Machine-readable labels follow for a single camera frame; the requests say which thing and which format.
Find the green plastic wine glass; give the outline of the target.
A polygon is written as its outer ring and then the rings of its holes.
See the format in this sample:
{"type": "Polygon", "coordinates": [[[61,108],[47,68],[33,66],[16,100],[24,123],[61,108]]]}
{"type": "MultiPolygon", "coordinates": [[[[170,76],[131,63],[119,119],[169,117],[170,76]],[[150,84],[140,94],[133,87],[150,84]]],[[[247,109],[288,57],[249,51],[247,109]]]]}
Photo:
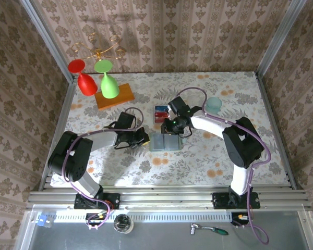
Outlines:
{"type": "Polygon", "coordinates": [[[113,99],[119,95],[119,86],[117,81],[109,75],[113,64],[109,60],[99,60],[95,63],[94,69],[98,73],[104,74],[101,80],[101,92],[105,98],[113,99]]]}

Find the floral patterned table cover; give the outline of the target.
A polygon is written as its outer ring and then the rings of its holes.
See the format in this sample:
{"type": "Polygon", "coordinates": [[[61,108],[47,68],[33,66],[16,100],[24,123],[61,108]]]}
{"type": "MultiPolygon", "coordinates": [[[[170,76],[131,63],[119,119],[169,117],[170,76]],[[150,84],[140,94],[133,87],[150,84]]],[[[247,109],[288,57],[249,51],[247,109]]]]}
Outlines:
{"type": "MultiPolygon", "coordinates": [[[[160,132],[153,121],[155,105],[167,104],[177,94],[186,102],[189,94],[218,97],[220,116],[247,117],[271,153],[271,161],[258,166],[254,185],[289,186],[271,124],[253,72],[122,73],[119,84],[128,83],[135,99],[110,109],[98,110],[93,96],[77,87],[66,121],[66,130],[81,134],[103,128],[128,109],[148,134],[160,132]]],[[[103,186],[229,185],[233,163],[224,142],[217,136],[193,130],[180,151],[151,152],[149,145],[134,149],[111,147],[91,154],[87,171],[103,186]]]]}

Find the black bracket with yellow connector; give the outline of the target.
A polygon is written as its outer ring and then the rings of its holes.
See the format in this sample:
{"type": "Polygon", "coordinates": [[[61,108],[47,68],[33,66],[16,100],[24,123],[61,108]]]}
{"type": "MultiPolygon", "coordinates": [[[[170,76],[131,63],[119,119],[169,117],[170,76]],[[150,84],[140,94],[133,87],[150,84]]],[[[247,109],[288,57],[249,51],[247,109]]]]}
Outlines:
{"type": "Polygon", "coordinates": [[[234,226],[245,226],[249,224],[247,212],[231,212],[232,221],[231,224],[234,226]]]}
{"type": "Polygon", "coordinates": [[[104,222],[106,216],[107,216],[107,212],[87,213],[86,225],[88,226],[89,230],[98,229],[101,226],[101,224],[104,222]]]}

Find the green leather card holder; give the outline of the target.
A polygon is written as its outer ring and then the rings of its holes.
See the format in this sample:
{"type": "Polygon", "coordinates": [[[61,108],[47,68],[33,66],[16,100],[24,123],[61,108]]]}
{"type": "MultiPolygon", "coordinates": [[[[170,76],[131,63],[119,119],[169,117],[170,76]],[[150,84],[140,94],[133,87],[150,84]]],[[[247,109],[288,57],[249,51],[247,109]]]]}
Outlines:
{"type": "Polygon", "coordinates": [[[151,152],[180,151],[182,139],[178,135],[153,133],[149,147],[151,152]]]}

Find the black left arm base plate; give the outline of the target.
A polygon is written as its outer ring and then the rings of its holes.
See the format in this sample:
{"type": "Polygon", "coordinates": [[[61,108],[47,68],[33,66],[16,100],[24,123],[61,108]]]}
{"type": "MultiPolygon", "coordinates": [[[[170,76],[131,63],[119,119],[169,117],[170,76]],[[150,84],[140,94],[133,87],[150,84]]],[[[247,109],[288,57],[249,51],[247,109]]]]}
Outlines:
{"type": "MultiPolygon", "coordinates": [[[[98,194],[94,199],[103,200],[108,203],[110,209],[119,209],[120,205],[120,194],[118,193],[101,193],[98,194]]],[[[83,197],[81,194],[77,194],[74,202],[74,209],[103,209],[107,210],[104,203],[99,201],[92,201],[83,197]]]]}

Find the red plastic wine glass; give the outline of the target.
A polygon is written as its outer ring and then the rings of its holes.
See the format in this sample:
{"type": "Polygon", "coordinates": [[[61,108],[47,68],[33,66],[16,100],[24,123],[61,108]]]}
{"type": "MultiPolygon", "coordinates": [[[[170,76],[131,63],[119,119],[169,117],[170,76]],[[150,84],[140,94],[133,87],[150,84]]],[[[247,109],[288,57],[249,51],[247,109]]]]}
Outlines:
{"type": "Polygon", "coordinates": [[[78,74],[77,83],[82,94],[85,96],[92,96],[97,92],[98,86],[91,76],[82,72],[85,66],[86,64],[83,60],[76,59],[68,64],[68,71],[70,73],[78,74]]]}

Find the green-handled ratchet wrench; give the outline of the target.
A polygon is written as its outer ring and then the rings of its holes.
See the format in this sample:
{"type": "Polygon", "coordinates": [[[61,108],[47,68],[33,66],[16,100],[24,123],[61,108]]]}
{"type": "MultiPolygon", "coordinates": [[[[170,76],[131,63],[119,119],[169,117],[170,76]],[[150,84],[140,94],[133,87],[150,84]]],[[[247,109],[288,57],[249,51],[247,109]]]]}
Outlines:
{"type": "Polygon", "coordinates": [[[206,227],[206,226],[202,226],[202,225],[197,224],[197,223],[192,223],[190,225],[190,234],[194,235],[197,230],[210,230],[210,231],[212,231],[216,234],[222,235],[222,236],[229,235],[229,233],[226,230],[223,230],[223,229],[220,229],[217,227],[206,227]]]}

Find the grey metal shelf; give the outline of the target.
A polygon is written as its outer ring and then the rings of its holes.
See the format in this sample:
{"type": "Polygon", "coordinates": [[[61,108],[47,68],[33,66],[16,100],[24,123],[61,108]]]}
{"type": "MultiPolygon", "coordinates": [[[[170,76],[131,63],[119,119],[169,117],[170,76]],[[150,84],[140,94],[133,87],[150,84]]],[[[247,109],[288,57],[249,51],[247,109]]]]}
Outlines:
{"type": "Polygon", "coordinates": [[[256,211],[254,225],[231,222],[134,222],[129,234],[119,233],[113,222],[89,230],[85,223],[53,222],[50,228],[37,225],[41,214],[86,212],[77,209],[33,209],[21,223],[14,250],[313,250],[313,213],[256,211]],[[210,230],[190,234],[190,225],[226,230],[222,236],[210,230]]]}

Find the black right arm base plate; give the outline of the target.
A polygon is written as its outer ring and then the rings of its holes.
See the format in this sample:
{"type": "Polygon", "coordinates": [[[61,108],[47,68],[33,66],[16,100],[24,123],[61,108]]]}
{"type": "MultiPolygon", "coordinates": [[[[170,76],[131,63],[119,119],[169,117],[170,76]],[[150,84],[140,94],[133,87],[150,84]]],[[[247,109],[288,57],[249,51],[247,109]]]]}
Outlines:
{"type": "MultiPolygon", "coordinates": [[[[212,203],[214,209],[247,209],[248,193],[241,196],[229,192],[212,193],[212,203]]],[[[259,209],[260,201],[258,193],[251,192],[249,194],[249,204],[253,209],[259,209]]]]}

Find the aluminium frame cross rail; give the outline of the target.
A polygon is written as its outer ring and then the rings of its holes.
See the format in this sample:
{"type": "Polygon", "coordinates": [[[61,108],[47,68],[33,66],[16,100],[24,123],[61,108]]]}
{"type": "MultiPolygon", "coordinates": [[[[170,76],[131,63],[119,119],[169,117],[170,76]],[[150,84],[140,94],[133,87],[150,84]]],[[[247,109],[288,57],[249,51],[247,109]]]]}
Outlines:
{"type": "MultiPolygon", "coordinates": [[[[214,209],[212,193],[227,192],[226,189],[120,189],[108,188],[104,193],[120,194],[120,210],[132,211],[208,211],[214,209]]],[[[288,188],[255,188],[258,193],[260,209],[263,211],[297,211],[309,210],[311,202],[302,190],[288,188]]],[[[46,189],[42,192],[31,192],[27,208],[63,208],[72,209],[76,191],[71,189],[46,189]]]]}

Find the aluminium frame post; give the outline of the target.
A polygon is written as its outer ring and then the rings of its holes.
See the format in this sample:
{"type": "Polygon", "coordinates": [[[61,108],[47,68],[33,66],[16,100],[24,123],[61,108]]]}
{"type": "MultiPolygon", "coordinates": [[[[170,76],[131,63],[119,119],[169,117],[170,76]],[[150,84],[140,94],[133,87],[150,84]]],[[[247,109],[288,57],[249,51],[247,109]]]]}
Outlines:
{"type": "Polygon", "coordinates": [[[31,21],[35,25],[36,30],[39,35],[45,42],[45,45],[48,47],[51,55],[55,59],[58,67],[60,68],[62,74],[66,78],[69,84],[72,84],[74,81],[73,75],[67,69],[67,63],[64,59],[63,54],[61,53],[58,45],[55,43],[55,39],[52,36],[50,29],[47,27],[46,22],[41,17],[41,13],[38,11],[33,0],[20,0],[22,6],[29,15],[31,21]]]}
{"type": "Polygon", "coordinates": [[[283,42],[285,41],[287,35],[289,34],[292,26],[294,25],[305,4],[306,0],[291,0],[291,3],[286,13],[282,18],[280,25],[277,28],[275,35],[273,36],[256,70],[257,78],[262,78],[269,69],[270,65],[277,55],[277,52],[281,48],[283,42]]]}

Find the blue and clear plastic clip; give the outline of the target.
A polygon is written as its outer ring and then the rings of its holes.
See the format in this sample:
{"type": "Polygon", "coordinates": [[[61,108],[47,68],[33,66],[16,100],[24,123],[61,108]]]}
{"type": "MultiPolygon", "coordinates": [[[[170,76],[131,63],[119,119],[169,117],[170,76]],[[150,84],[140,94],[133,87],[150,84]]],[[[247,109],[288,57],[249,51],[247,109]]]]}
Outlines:
{"type": "Polygon", "coordinates": [[[50,228],[54,222],[54,218],[45,214],[41,214],[37,225],[40,227],[50,228]]]}

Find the clear acrylic tray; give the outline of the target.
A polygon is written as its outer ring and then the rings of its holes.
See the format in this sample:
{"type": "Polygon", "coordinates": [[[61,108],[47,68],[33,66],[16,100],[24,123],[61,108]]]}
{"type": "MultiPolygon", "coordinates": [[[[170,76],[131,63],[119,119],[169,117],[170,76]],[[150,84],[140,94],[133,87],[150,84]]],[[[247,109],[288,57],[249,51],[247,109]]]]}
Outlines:
{"type": "MultiPolygon", "coordinates": [[[[154,121],[154,113],[155,113],[155,106],[154,106],[154,109],[153,109],[153,121],[154,121]]],[[[169,111],[169,118],[168,119],[172,119],[174,114],[173,112],[171,111],[170,107],[168,106],[168,111],[169,111]]]]}

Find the aluminium frame side rail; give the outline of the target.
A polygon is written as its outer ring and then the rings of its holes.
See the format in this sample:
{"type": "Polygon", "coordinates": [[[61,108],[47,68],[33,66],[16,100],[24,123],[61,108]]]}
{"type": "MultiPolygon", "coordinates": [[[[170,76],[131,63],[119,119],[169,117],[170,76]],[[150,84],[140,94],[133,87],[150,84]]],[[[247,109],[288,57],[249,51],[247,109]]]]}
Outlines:
{"type": "Polygon", "coordinates": [[[269,121],[271,124],[272,132],[274,134],[274,138],[276,141],[276,145],[277,145],[277,148],[278,148],[279,153],[280,153],[281,161],[282,161],[284,170],[286,172],[286,175],[288,177],[288,181],[290,183],[290,187],[294,190],[298,190],[292,169],[290,167],[288,156],[286,154],[286,151],[285,151],[285,148],[283,145],[283,141],[282,141],[281,135],[280,135],[279,130],[278,130],[278,126],[277,126],[276,119],[275,119],[275,116],[274,116],[274,113],[272,110],[272,106],[269,102],[268,95],[267,95],[266,90],[264,88],[264,83],[263,83],[262,77],[260,75],[258,75],[258,73],[256,73],[256,72],[255,72],[255,76],[256,76],[256,80],[258,82],[258,87],[259,87],[259,90],[260,90],[260,93],[262,96],[262,100],[264,102],[266,112],[267,112],[267,115],[268,115],[268,118],[269,118],[269,121]]]}
{"type": "Polygon", "coordinates": [[[59,139],[61,138],[62,134],[65,131],[65,127],[66,127],[66,121],[69,115],[69,111],[70,111],[70,107],[74,98],[74,94],[76,92],[76,85],[77,85],[77,79],[74,78],[68,85],[68,89],[65,95],[65,99],[62,105],[62,110],[57,122],[57,126],[56,126],[56,130],[52,139],[52,143],[50,146],[50,150],[47,156],[47,160],[45,162],[45,167],[42,173],[42,178],[39,184],[39,188],[38,191],[42,192],[44,190],[45,184],[46,184],[46,180],[48,178],[48,176],[52,173],[51,169],[47,166],[47,163],[50,159],[50,156],[55,148],[55,146],[57,145],[59,139]]]}

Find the frosted teal cup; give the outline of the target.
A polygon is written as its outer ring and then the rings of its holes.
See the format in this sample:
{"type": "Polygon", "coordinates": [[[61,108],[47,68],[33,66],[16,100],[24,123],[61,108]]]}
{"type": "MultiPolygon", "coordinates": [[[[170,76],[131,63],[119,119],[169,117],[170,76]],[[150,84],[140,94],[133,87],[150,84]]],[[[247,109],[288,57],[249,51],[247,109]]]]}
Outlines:
{"type": "Polygon", "coordinates": [[[221,107],[222,101],[218,97],[209,97],[205,105],[205,111],[217,115],[221,107]]]}

